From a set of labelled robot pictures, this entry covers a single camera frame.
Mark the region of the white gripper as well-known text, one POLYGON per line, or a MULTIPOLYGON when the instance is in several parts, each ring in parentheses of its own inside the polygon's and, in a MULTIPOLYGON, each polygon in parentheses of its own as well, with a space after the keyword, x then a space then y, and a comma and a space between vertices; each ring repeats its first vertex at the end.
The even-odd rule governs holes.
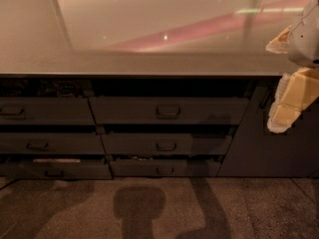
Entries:
POLYGON ((271 132, 287 131, 312 103, 319 98, 319 0, 311 0, 292 26, 282 30, 267 46, 266 51, 286 54, 300 66, 292 75, 280 79, 275 101, 271 105, 267 127, 271 132))

